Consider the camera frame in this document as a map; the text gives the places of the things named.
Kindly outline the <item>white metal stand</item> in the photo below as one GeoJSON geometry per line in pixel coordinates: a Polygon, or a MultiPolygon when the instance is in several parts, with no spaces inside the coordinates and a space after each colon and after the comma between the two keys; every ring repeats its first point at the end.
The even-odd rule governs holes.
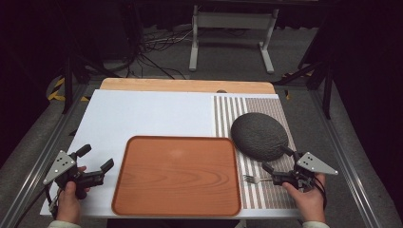
{"type": "Polygon", "coordinates": [[[196,71],[198,64],[199,28],[203,29],[264,29],[266,36],[259,42],[260,54],[269,74],[275,72],[269,55],[268,46],[278,19],[278,9],[268,14],[235,13],[235,12],[203,12],[195,5],[192,16],[192,46],[189,60],[189,70],[196,71]]]}

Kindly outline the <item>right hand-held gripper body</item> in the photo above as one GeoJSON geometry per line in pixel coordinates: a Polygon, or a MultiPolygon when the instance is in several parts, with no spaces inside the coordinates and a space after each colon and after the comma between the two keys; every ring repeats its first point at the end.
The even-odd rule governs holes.
{"type": "Polygon", "coordinates": [[[310,152],[292,155],[294,167],[288,172],[273,171],[271,174],[274,185],[283,185],[285,182],[293,185],[297,190],[310,189],[316,184],[316,174],[337,175],[338,171],[320,160],[310,152]]]}

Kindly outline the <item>person's left hand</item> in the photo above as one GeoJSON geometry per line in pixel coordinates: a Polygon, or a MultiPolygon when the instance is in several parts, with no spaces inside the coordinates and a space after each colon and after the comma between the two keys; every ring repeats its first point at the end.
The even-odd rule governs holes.
{"type": "Polygon", "coordinates": [[[56,219],[79,225],[81,221],[81,204],[76,197],[76,183],[69,181],[59,195],[56,219]]]}

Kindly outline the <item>silver fork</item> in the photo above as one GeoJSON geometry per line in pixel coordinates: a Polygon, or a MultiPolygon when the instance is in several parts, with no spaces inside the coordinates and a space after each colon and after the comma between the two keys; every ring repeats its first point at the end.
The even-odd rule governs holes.
{"type": "Polygon", "coordinates": [[[256,176],[249,176],[249,175],[244,175],[243,179],[249,183],[253,184],[258,184],[263,181],[272,181],[271,178],[262,178],[262,177],[256,177],[256,176]]]}

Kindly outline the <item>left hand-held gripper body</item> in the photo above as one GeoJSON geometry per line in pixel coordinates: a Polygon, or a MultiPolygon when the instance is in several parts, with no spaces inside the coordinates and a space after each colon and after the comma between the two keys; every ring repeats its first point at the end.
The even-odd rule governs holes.
{"type": "Polygon", "coordinates": [[[67,154],[61,150],[51,165],[47,175],[43,180],[44,185],[49,185],[53,181],[64,189],[69,181],[76,183],[76,197],[78,200],[83,200],[86,197],[86,189],[104,184],[105,174],[99,171],[85,173],[80,171],[77,166],[77,159],[75,152],[67,154]]]}

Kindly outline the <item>yellow black floor tape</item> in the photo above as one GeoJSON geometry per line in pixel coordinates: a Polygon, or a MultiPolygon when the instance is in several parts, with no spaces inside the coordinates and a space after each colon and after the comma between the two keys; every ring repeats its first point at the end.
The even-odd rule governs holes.
{"type": "Polygon", "coordinates": [[[48,95],[48,100],[52,101],[52,100],[56,100],[56,101],[64,101],[66,99],[66,97],[64,95],[59,95],[58,92],[60,90],[60,88],[64,85],[65,83],[65,78],[61,77],[55,84],[55,86],[53,87],[53,89],[51,90],[50,94],[48,95]]]}

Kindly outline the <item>black metal stand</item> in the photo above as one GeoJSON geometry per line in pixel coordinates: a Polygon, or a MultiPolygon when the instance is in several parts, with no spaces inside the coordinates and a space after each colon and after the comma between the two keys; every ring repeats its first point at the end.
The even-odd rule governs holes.
{"type": "Polygon", "coordinates": [[[330,103],[332,93],[332,83],[334,73],[332,70],[332,62],[320,61],[308,66],[294,73],[286,73],[279,81],[273,82],[274,86],[285,86],[288,83],[300,78],[307,73],[311,73],[310,79],[305,83],[309,90],[317,90],[321,84],[324,84],[323,97],[322,97],[322,111],[325,117],[330,120],[330,103]]]}
{"type": "Polygon", "coordinates": [[[86,85],[90,80],[89,73],[86,71],[86,66],[92,67],[101,75],[105,75],[106,77],[118,78],[117,74],[107,70],[103,66],[93,63],[86,57],[77,53],[70,53],[66,58],[65,65],[63,67],[63,76],[65,78],[64,114],[67,114],[73,105],[73,79],[76,79],[79,85],[86,85]]]}

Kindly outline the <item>brown wooden tray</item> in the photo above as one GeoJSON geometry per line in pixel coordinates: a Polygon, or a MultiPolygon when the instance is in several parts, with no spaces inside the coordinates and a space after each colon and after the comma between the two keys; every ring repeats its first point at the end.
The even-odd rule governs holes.
{"type": "Polygon", "coordinates": [[[111,203],[128,217],[233,217],[240,212],[236,151],[227,138],[135,136],[111,203]]]}

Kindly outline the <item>dark grey oval plate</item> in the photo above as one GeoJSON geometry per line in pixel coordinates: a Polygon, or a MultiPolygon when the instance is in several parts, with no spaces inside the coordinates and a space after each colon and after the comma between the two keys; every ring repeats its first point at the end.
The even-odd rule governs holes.
{"type": "Polygon", "coordinates": [[[289,138],[280,122],[263,113],[246,113],[231,125],[231,138],[237,149],[257,161],[272,162],[284,154],[289,138]]]}

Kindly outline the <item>aluminium rail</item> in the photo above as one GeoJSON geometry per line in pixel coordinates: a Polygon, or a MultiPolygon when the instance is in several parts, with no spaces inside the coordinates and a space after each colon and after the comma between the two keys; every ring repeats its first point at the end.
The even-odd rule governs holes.
{"type": "Polygon", "coordinates": [[[73,103],[66,114],[63,102],[51,101],[0,168],[0,228],[13,228],[35,189],[42,186],[48,162],[87,88],[74,87],[73,103]]]}
{"type": "Polygon", "coordinates": [[[374,212],[374,208],[369,201],[368,195],[365,192],[363,184],[356,173],[353,164],[348,156],[344,153],[344,148],[336,133],[335,126],[333,125],[332,121],[326,117],[324,111],[322,110],[322,100],[320,95],[315,90],[311,90],[309,94],[319,115],[319,119],[325,128],[325,132],[331,141],[339,170],[347,182],[364,223],[366,224],[367,228],[383,228],[374,212]]]}

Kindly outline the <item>person's right hand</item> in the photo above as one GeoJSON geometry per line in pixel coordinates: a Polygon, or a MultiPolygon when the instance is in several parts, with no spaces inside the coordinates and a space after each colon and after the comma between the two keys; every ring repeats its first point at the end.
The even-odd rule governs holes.
{"type": "Polygon", "coordinates": [[[300,192],[292,184],[285,182],[282,187],[294,199],[304,221],[326,222],[324,198],[317,188],[300,192]]]}

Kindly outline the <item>white table board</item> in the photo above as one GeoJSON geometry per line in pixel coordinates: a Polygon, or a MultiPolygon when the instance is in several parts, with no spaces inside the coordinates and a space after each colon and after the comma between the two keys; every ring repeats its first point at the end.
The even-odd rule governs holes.
{"type": "MultiPolygon", "coordinates": [[[[114,166],[104,184],[91,189],[82,203],[83,216],[92,218],[184,219],[184,217],[128,217],[112,211],[127,142],[135,136],[216,137],[213,135],[212,98],[215,95],[260,97],[276,94],[231,94],[198,92],[150,92],[103,90],[94,92],[70,146],[75,151],[85,144],[91,151],[78,160],[88,170],[96,170],[107,160],[114,166]]],[[[285,219],[297,217],[297,208],[243,209],[233,217],[192,219],[285,219]]]]}

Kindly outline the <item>striped placemat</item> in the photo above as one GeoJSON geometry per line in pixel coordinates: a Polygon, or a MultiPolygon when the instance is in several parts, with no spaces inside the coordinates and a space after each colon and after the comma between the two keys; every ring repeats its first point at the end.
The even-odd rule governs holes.
{"type": "MultiPolygon", "coordinates": [[[[286,145],[296,149],[294,140],[285,118],[280,99],[277,95],[260,97],[241,97],[215,95],[212,98],[213,135],[230,138],[230,128],[234,120],[242,114],[258,112],[277,120],[286,131],[286,145]]],[[[251,183],[245,176],[269,178],[270,175],[261,168],[261,163],[236,150],[237,166],[240,176],[240,197],[243,209],[285,209],[296,208],[293,199],[278,185],[270,181],[251,183]]]]}

